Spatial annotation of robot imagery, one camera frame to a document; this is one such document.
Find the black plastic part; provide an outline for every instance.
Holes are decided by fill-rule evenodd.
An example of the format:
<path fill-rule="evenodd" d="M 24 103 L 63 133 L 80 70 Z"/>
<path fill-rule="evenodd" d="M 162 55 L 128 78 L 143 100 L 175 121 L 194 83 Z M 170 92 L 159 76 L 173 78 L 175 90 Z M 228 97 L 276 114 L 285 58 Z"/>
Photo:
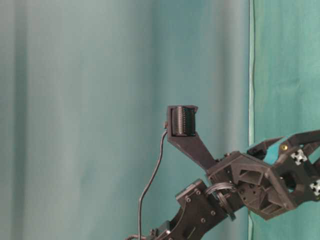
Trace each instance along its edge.
<path fill-rule="evenodd" d="M 185 113 L 186 120 L 183 121 L 186 126 L 179 136 L 176 136 L 177 127 L 179 120 L 177 118 L 177 109 L 182 108 L 187 110 Z M 167 112 L 167 132 L 168 132 L 168 142 L 174 145 L 181 152 L 186 154 L 190 159 L 192 159 L 196 164 L 198 164 L 203 170 L 207 172 L 216 161 L 201 141 L 198 133 L 195 131 L 195 113 L 198 107 L 193 105 L 186 106 L 169 106 Z"/>

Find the gold screw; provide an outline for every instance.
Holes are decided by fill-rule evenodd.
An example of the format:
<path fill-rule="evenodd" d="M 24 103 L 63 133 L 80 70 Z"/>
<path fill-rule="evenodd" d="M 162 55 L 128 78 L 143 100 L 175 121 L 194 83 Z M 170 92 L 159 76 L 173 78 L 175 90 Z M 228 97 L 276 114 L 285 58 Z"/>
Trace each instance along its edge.
<path fill-rule="evenodd" d="M 281 149 L 282 149 L 283 151 L 286 151 L 286 150 L 288 150 L 288 146 L 285 145 L 285 144 L 283 144 L 283 145 L 281 145 Z"/>

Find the teal curtain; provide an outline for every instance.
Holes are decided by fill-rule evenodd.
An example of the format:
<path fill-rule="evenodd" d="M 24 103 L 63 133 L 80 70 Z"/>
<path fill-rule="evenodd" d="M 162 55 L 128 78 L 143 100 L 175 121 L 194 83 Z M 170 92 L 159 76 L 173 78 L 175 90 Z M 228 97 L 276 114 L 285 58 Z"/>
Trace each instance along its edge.
<path fill-rule="evenodd" d="M 248 145 L 247 0 L 1 0 L 0 238 L 123 240 L 167 105 L 216 158 Z M 167 142 L 142 232 L 204 172 Z M 204 239 L 246 240 L 247 210 Z"/>
<path fill-rule="evenodd" d="M 320 129 L 320 2 L 252 0 L 250 6 L 254 140 Z M 252 239 L 317 240 L 319 213 L 318 203 L 307 202 L 269 221 L 250 214 Z"/>

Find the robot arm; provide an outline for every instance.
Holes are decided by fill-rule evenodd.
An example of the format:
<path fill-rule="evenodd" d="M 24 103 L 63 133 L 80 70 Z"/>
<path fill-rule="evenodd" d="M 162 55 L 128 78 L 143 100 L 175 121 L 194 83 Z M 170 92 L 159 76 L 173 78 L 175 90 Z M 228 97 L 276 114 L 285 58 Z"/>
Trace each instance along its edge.
<path fill-rule="evenodd" d="M 180 209 L 152 229 L 146 240 L 200 240 L 246 206 L 265 220 L 320 200 L 320 130 L 265 140 L 246 152 L 214 159 L 195 131 L 196 106 L 169 106 L 168 141 L 203 168 L 211 186 L 198 179 L 176 195 Z"/>

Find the green fabric backdrop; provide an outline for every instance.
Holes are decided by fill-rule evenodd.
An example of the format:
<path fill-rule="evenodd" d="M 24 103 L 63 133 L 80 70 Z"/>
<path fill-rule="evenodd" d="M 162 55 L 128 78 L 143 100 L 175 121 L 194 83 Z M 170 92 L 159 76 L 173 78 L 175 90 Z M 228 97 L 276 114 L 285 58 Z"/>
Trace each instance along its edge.
<path fill-rule="evenodd" d="M 254 140 L 320 129 L 320 1 L 250 3 Z M 315 202 L 269 221 L 251 218 L 253 240 L 320 239 Z"/>
<path fill-rule="evenodd" d="M 215 157 L 248 145 L 248 1 L 1 0 L 0 239 L 123 240 L 167 105 Z M 165 143 L 143 233 L 204 172 Z M 246 209 L 204 237 L 246 240 Z"/>

